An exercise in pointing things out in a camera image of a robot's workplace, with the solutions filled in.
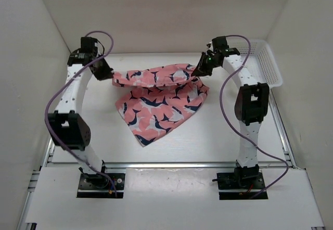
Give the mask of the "pink shark print shorts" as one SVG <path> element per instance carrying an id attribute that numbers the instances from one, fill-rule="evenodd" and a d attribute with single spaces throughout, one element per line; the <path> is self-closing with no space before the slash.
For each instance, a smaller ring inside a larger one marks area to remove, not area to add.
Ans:
<path id="1" fill-rule="evenodd" d="M 205 102 L 209 87 L 192 75 L 194 69 L 180 63 L 113 73 L 114 86 L 130 88 L 115 107 L 143 147 L 176 129 Z"/>

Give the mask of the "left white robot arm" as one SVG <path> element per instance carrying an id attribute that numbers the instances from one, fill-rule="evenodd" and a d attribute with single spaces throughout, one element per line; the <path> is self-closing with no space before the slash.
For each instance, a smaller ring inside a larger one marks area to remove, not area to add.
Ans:
<path id="1" fill-rule="evenodd" d="M 90 79 L 112 79 L 113 69 L 105 60 L 105 51 L 99 51 L 98 39 L 86 35 L 80 43 L 80 48 L 69 56 L 66 84 L 56 93 L 60 97 L 58 105 L 53 112 L 45 109 L 45 123 L 53 143 L 79 162 L 84 179 L 97 188 L 104 188 L 111 179 L 105 173 L 104 162 L 90 146 L 91 130 L 81 117 L 81 111 Z"/>

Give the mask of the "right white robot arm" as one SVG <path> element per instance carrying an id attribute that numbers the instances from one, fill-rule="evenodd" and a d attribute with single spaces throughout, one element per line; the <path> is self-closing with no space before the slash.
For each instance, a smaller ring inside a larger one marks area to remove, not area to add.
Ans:
<path id="1" fill-rule="evenodd" d="M 240 59 L 239 50 L 228 45 L 226 36 L 212 39 L 207 48 L 192 75 L 211 76 L 214 68 L 222 67 L 238 88 L 234 112 L 239 121 L 235 132 L 240 136 L 240 147 L 231 179 L 239 188 L 246 188 L 259 176 L 258 134 L 267 115 L 270 87 L 253 77 L 245 66 L 247 59 Z"/>

